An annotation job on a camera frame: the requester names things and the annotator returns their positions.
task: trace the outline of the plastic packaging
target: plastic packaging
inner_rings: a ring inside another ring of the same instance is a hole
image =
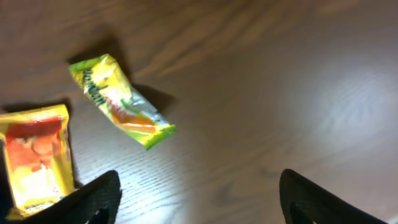
[[[0,141],[14,208],[31,216],[73,192],[65,105],[0,115]]]
[[[84,94],[105,116],[146,149],[175,132],[174,124],[167,122],[130,85],[109,54],[73,64],[69,71]]]

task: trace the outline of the brown wooden surface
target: brown wooden surface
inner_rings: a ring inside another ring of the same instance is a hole
[[[288,167],[398,213],[398,1],[0,4],[0,106],[68,99],[78,179],[121,176],[117,223],[283,223]],[[176,99],[178,134],[149,152],[70,78],[104,40],[134,83]]]

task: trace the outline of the yellow candy wrapper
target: yellow candy wrapper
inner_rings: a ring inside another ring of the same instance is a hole
[[[130,85],[109,54],[73,64],[69,71],[84,94],[105,116],[146,149],[175,132],[174,124],[167,122]]]
[[[73,192],[65,105],[0,115],[0,147],[14,203],[7,219],[29,217]]]

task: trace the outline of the dark wood grain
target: dark wood grain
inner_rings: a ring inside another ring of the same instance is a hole
[[[283,223],[285,168],[398,214],[397,1],[0,2],[0,105],[69,100],[79,181],[121,176],[117,223]],[[135,84],[177,102],[178,134],[149,152],[68,73],[109,37]]]

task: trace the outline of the snack packet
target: snack packet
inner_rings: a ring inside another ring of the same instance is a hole
[[[171,136],[174,124],[135,90],[109,54],[69,66],[84,94],[114,125],[146,149]]]
[[[0,115],[14,208],[7,219],[31,216],[73,192],[65,105]]]

